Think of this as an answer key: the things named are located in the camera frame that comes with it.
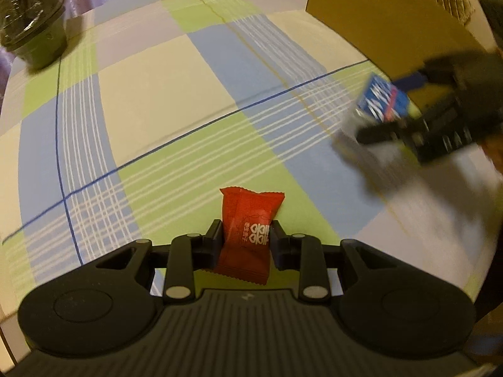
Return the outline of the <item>red snack packet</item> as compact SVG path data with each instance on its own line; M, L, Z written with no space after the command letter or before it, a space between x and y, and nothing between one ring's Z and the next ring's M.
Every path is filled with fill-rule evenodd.
M265 285L270 267L269 227L285 199L282 192L253 192L231 186L223 195L224 246L213 271Z

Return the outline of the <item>cardboard box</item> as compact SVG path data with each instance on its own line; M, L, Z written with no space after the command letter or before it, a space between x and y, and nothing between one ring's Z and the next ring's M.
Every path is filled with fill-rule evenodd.
M306 10L392 80L437 56L484 50L464 25L431 0L308 0Z

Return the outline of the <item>checkered tablecloth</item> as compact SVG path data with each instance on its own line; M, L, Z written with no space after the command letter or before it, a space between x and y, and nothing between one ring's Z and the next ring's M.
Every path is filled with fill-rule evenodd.
M283 192L278 219L357 238L476 296L502 182L475 147L372 173L341 149L376 66L306 0L114 0L68 24L41 72L16 60L1 113L1 314L124 244L202 232L221 189Z

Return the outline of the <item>dark green lidded bowl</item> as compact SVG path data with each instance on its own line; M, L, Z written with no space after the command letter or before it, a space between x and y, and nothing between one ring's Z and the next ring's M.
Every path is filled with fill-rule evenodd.
M1 0L1 45L31 70L57 60L67 47L66 0Z

